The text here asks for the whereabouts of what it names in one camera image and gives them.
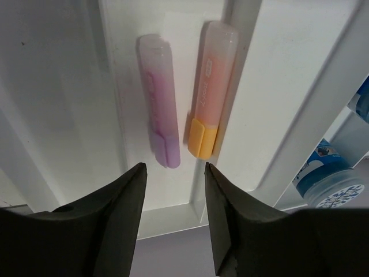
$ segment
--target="pink highlighter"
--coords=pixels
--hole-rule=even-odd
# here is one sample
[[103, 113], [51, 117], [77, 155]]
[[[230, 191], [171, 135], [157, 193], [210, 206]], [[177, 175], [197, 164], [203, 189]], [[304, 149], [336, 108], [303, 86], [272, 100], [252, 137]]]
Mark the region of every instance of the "pink highlighter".
[[139, 52], [150, 105], [152, 146], [164, 167], [180, 165], [172, 51], [159, 35], [140, 38]]

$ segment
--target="gray floor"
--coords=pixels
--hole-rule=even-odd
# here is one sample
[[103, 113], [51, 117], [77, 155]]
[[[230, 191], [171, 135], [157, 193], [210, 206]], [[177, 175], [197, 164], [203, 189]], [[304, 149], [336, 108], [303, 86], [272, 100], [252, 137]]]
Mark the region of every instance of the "gray floor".
[[209, 227], [137, 241], [130, 277], [214, 277]]

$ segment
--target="purple highlighter cap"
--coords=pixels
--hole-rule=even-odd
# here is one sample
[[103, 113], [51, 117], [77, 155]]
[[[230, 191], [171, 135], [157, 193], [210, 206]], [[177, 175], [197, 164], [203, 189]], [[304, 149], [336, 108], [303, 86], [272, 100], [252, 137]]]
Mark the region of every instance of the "purple highlighter cap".
[[175, 169], [180, 165], [179, 139], [152, 131], [153, 147], [156, 160], [164, 167]]

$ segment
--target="yellow highlighter cap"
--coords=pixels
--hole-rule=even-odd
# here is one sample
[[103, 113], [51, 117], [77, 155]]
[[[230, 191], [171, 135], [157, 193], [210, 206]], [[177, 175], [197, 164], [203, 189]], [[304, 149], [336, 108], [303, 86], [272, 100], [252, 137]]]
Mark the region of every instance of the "yellow highlighter cap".
[[211, 157], [218, 128], [207, 129], [197, 119], [192, 119], [189, 151], [196, 158], [207, 160]]

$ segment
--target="plastic bottle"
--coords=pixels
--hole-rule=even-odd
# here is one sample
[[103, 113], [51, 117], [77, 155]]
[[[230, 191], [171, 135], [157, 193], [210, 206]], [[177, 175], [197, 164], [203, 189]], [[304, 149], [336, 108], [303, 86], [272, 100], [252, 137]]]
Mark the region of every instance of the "plastic bottle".
[[358, 196], [365, 188], [349, 163], [323, 139], [292, 183], [307, 204], [336, 208]]
[[347, 106], [360, 118], [369, 123], [369, 76]]

